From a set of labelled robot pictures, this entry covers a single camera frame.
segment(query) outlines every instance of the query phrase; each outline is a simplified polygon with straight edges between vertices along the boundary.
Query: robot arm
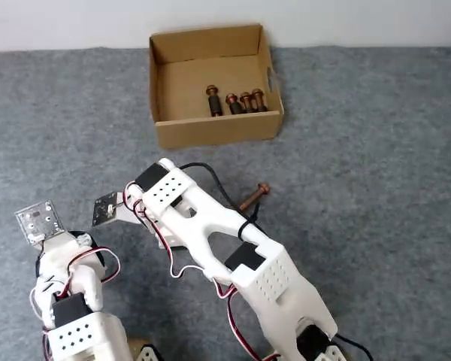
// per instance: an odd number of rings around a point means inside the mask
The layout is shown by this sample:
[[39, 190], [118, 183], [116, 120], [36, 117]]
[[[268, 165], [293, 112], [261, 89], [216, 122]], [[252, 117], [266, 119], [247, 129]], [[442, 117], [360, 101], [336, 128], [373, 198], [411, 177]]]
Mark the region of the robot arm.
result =
[[[128, 193], [125, 197], [112, 193], [96, 201], [95, 226], [129, 220], [131, 212], [121, 215], [133, 204], [135, 223], [150, 220], [145, 224], [159, 238], [163, 236], [170, 247], [188, 249], [207, 279], [237, 289], [255, 311], [280, 359], [345, 359], [331, 343], [337, 325], [324, 301], [298, 272], [282, 244], [252, 223], [244, 227], [247, 220], [242, 215], [223, 207], [169, 159], [149, 167], [124, 192]], [[241, 228], [243, 244], [221, 263], [207, 237], [212, 232], [237, 236]]]
[[40, 309], [38, 316], [50, 345], [46, 358], [132, 361], [119, 318], [101, 312], [101, 283], [111, 276], [104, 278], [99, 252], [109, 249], [97, 247], [84, 232], [66, 232], [50, 201], [16, 216], [30, 245], [41, 250], [35, 267], [37, 283], [30, 296], [32, 305]]

